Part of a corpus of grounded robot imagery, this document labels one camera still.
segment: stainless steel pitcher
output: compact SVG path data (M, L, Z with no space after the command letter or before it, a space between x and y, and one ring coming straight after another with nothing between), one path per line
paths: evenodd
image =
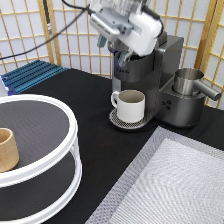
M175 74L173 85L175 92L184 96L193 96L200 91L214 101L220 99L221 93L202 81L204 74L200 70L183 68L178 69Z

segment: white mug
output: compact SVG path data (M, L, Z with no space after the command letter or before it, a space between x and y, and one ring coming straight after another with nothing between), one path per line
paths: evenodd
M137 90L113 92L111 103L117 108L117 117L126 123L136 123L144 118L145 95Z

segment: drip tray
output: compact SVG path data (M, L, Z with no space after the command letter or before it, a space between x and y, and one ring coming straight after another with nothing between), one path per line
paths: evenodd
M132 131L138 131L139 129L145 127L149 121L151 121L153 118L153 116L149 115L149 114L145 114L145 117L136 123L126 123L121 121L118 117L117 117L117 109L113 109L110 112L109 115L109 119L110 122L116 127L119 128L123 131L128 131L128 132L132 132Z

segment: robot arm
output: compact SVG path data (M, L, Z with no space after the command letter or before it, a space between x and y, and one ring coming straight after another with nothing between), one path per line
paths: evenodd
M149 55L155 48L157 37L163 28L162 22L151 12L147 4L150 0L92 0L90 24L99 32L98 47L106 41L121 41L129 49L121 55L122 67L134 52L140 57Z

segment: ceramic mug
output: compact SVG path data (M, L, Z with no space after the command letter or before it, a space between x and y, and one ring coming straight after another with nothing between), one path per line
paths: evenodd
M117 108L117 117L121 121L136 123L144 118L145 95L142 92L137 90L116 91L111 95L111 102Z
M13 132L0 128L0 173L11 170L18 162L19 152Z

